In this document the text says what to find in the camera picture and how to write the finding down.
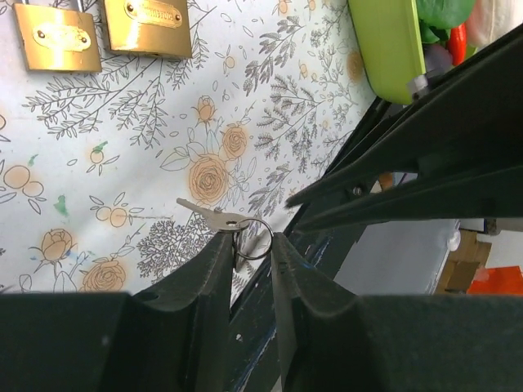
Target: silver key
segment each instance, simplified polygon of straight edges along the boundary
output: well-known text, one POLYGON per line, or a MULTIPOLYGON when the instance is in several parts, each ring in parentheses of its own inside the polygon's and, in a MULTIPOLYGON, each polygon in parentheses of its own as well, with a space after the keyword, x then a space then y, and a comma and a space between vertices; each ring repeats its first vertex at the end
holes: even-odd
POLYGON ((177 198, 177 203, 203 216, 203 218, 207 221, 207 226, 209 226, 209 229, 214 231, 220 231, 222 233, 236 233, 243 229, 247 229, 249 226, 249 222, 246 220, 247 217, 240 214, 209 210, 207 208, 199 207, 183 198, 177 198))

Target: red chili pepper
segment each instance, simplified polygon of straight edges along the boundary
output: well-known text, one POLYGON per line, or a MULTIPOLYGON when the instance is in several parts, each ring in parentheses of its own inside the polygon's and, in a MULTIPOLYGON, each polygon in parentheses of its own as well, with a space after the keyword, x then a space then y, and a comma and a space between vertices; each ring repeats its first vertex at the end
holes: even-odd
POLYGON ((457 66, 465 61, 467 53, 467 30, 465 24, 450 30, 450 39, 447 42, 447 50, 452 55, 452 65, 457 66))

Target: screw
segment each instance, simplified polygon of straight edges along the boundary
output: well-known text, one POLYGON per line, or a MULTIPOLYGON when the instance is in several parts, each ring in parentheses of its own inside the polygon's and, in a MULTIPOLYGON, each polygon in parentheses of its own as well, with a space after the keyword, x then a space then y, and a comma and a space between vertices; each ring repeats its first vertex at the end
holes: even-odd
POLYGON ((355 196, 361 196, 363 194, 363 190, 359 186, 355 186, 352 189, 352 194, 354 194, 355 196))

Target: padlock body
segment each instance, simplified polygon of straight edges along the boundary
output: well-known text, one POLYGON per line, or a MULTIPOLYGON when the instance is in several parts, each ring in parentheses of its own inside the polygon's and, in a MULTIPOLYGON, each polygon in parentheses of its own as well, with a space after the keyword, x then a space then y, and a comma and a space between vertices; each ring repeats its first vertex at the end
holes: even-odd
POLYGON ((13 8, 27 69, 101 72, 91 14, 20 3, 13 8))
POLYGON ((186 0, 104 0, 103 4, 108 51, 192 57, 186 0))

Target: tablecloth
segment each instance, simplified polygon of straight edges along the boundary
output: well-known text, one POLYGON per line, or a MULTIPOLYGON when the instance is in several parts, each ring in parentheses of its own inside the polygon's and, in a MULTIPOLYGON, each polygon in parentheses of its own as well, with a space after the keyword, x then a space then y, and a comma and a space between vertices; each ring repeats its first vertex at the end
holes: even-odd
MULTIPOLYGON (((99 74, 27 72, 12 3, 0 0, 9 292, 158 282, 213 236, 176 198, 284 229, 284 200, 322 175, 374 98, 345 0, 189 0, 192 59, 102 51, 99 74)), ((103 47, 96 0, 84 5, 103 47)), ((259 263, 235 273, 233 300, 259 263)))

